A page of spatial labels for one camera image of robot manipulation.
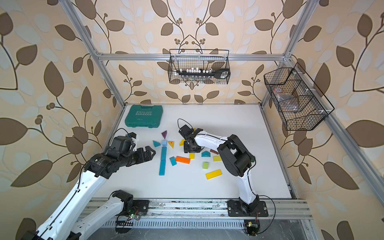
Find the orange rectangular block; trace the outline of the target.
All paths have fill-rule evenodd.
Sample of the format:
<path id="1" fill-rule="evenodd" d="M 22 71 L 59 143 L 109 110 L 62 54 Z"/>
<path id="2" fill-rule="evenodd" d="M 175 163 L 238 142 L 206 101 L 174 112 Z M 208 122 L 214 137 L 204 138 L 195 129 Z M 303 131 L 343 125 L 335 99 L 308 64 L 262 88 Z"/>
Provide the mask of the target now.
<path id="1" fill-rule="evenodd" d="M 188 164 L 188 165 L 189 165 L 190 162 L 191 162 L 191 159 L 177 156 L 177 157 L 176 157 L 176 162 L 178 162 L 178 163 L 183 163 L 183 164 Z"/>

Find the teal house-shaped block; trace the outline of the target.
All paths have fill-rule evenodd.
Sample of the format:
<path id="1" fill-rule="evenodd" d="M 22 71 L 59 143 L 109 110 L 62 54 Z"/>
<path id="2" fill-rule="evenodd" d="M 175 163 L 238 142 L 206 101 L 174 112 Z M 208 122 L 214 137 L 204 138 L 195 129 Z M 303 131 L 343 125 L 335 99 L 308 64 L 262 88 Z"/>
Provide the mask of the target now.
<path id="1" fill-rule="evenodd" d="M 211 153 L 208 152 L 208 151 L 204 151 L 201 153 L 201 156 L 202 158 L 210 158 L 211 157 Z"/>

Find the teal triangle block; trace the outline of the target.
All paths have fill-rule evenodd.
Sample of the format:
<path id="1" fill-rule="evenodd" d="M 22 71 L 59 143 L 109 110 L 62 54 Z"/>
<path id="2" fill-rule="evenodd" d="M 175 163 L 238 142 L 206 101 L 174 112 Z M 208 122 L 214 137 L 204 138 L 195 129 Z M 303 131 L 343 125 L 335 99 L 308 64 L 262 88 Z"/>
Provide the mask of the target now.
<path id="1" fill-rule="evenodd" d="M 161 146 L 161 143 L 159 143 L 159 142 L 157 142 L 157 141 L 153 141 L 153 145 L 154 145 L 154 147 L 156 148 L 156 147 Z"/>

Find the teal wedge block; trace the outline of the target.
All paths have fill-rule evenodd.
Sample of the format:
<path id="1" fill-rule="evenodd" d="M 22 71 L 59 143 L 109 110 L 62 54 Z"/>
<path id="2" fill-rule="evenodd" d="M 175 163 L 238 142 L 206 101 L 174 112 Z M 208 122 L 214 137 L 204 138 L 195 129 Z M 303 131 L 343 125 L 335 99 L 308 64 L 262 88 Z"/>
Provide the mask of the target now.
<path id="1" fill-rule="evenodd" d="M 175 166 L 177 164 L 176 158 L 175 157 L 170 157 L 170 162 L 172 166 Z"/>

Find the light green cube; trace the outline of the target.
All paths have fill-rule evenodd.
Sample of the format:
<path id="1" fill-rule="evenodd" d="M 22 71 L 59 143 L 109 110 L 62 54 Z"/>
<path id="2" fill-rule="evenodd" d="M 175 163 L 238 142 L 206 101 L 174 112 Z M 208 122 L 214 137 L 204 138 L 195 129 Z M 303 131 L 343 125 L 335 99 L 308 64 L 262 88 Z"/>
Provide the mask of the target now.
<path id="1" fill-rule="evenodd" d="M 207 170 L 209 168 L 209 162 L 203 162 L 203 169 Z"/>

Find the teal long block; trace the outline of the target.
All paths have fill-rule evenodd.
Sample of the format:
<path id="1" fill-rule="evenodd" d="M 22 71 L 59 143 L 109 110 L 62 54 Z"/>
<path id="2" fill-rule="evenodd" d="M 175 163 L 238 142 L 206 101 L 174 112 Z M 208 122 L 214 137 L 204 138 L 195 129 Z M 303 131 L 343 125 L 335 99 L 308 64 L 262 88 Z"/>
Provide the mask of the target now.
<path id="1" fill-rule="evenodd" d="M 160 176 L 164 176 L 165 175 L 165 170 L 166 170 L 166 160 L 161 160 L 160 169 L 159 169 L 159 175 Z"/>
<path id="2" fill-rule="evenodd" d="M 165 161 L 167 159 L 167 147 L 162 147 L 161 150 L 161 161 Z"/>

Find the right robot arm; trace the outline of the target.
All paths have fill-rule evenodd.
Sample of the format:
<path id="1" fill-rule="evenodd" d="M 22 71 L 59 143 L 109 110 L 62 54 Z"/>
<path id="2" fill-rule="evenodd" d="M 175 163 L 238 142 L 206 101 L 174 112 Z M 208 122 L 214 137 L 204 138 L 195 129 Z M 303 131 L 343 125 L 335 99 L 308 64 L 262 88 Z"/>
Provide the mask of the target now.
<path id="1" fill-rule="evenodd" d="M 238 178 L 240 203 L 252 212 L 259 204 L 259 196 L 253 192 L 250 169 L 255 157 L 236 135 L 219 137 L 202 129 L 193 129 L 184 125 L 179 128 L 184 138 L 185 153 L 199 153 L 203 148 L 216 151 L 222 159 L 226 170 Z"/>

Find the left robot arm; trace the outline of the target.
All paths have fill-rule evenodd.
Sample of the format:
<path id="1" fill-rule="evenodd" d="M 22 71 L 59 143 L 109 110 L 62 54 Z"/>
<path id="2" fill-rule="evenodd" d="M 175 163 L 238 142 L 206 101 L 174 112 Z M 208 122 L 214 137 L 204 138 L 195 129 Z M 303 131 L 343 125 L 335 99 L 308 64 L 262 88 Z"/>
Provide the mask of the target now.
<path id="1" fill-rule="evenodd" d="M 122 167 L 151 161 L 156 151 L 137 148 L 134 133 L 115 137 L 111 145 L 94 155 L 83 167 L 79 180 L 54 213 L 38 228 L 25 231 L 23 240 L 86 240 L 114 216 L 131 218 L 139 212 L 133 195 L 114 191 L 107 202 L 82 220 L 80 214 L 95 193 Z"/>

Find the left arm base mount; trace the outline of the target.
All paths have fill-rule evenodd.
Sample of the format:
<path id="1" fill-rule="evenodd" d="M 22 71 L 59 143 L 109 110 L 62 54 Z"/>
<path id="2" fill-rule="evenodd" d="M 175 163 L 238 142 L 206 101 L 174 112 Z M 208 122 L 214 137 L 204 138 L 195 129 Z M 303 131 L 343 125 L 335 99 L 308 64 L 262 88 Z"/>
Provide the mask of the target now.
<path id="1" fill-rule="evenodd" d="M 118 203 L 123 204 L 122 211 L 118 216 L 144 216 L 149 210 L 149 200 L 134 200 L 134 196 L 123 190 L 117 190 L 110 194 L 110 198 L 117 198 Z"/>

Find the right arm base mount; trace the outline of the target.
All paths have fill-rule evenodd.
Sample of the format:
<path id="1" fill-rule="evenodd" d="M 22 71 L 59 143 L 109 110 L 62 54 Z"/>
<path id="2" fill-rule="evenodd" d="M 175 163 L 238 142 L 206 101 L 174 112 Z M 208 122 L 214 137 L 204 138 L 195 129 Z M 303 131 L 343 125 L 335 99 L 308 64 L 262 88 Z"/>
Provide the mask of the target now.
<path id="1" fill-rule="evenodd" d="M 259 196 L 247 204 L 241 199 L 228 200 L 229 217 L 268 217 L 268 209 L 265 201 L 261 201 Z"/>

